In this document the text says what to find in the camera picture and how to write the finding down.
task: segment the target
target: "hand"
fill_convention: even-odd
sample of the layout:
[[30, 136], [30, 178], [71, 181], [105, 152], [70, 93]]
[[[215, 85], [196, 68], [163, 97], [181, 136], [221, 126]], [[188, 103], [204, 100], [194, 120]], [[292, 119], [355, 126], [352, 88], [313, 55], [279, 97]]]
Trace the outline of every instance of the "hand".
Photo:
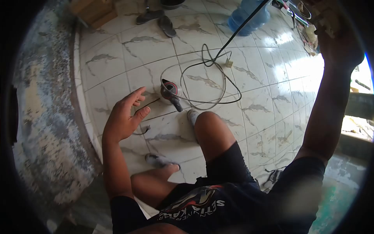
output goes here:
[[143, 107], [134, 116], [131, 116], [130, 111], [132, 106], [139, 106], [139, 102], [145, 100], [141, 95], [144, 91], [145, 87], [141, 87], [115, 104], [102, 134], [103, 142], [118, 143], [131, 136], [138, 128], [151, 109]]
[[335, 38], [331, 38], [324, 30], [319, 28], [318, 43], [321, 54], [325, 60], [325, 67], [339, 72], [352, 73], [353, 69], [364, 59], [364, 53], [350, 26], [341, 20], [341, 31]]

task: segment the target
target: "black sandal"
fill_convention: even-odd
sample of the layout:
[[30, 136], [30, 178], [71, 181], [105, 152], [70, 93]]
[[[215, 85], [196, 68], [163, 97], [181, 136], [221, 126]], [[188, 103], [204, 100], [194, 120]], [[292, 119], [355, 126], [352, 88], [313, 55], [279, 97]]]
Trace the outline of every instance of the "black sandal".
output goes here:
[[168, 37], [175, 37], [177, 35], [177, 32], [174, 30], [171, 20], [166, 15], [160, 17], [158, 23], [160, 28]]

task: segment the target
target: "water jug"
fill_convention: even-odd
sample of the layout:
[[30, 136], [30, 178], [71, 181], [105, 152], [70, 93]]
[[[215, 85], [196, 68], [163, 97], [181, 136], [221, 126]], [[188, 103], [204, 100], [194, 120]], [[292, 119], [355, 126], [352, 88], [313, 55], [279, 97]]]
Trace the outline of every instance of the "water jug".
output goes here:
[[[262, 0], [242, 0], [240, 6], [233, 11], [228, 19], [231, 31], [235, 32], [239, 26], [251, 15], [251, 13], [261, 4]], [[259, 27], [267, 23], [270, 13], [267, 6], [264, 6], [238, 33], [239, 36], [248, 36]]]

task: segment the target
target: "black shorts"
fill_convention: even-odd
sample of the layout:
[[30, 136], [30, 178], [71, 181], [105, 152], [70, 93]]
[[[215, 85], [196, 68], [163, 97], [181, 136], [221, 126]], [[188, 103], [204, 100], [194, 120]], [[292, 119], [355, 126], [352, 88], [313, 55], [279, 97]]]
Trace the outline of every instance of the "black shorts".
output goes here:
[[156, 209], [162, 210], [193, 189], [203, 186], [246, 182], [253, 183], [255, 187], [260, 189], [244, 163], [244, 158], [237, 142], [223, 154], [206, 163], [206, 175], [207, 177], [197, 178], [195, 184], [178, 184]]

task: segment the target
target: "concrete wall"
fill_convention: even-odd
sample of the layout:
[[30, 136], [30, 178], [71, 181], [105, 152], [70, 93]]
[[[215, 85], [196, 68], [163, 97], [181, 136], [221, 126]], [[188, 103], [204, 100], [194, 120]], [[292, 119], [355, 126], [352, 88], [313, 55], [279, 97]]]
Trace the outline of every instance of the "concrete wall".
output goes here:
[[51, 231], [101, 172], [76, 96], [73, 45], [76, 18], [68, 0], [50, 0], [34, 20], [13, 78], [18, 174], [39, 218]]

